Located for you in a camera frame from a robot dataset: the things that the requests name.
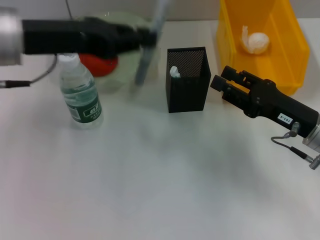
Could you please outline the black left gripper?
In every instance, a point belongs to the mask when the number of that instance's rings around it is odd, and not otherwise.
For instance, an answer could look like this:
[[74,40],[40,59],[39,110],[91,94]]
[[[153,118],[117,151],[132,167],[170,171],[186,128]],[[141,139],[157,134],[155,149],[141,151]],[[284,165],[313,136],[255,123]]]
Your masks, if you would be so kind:
[[[127,39],[116,44],[116,29]],[[91,54],[110,59],[117,52],[154,47],[156,32],[149,27],[110,24],[94,17],[81,20],[23,20],[23,53],[26,55]]]

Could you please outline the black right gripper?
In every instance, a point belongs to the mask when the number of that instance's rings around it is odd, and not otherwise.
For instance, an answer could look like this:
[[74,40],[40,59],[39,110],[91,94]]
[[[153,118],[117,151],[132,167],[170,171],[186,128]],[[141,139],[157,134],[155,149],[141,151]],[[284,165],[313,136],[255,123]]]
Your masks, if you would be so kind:
[[265,117],[290,130],[298,122],[298,135],[305,138],[316,127],[319,113],[280,92],[271,80],[225,66],[210,87],[222,92],[222,99],[244,111],[250,118]]

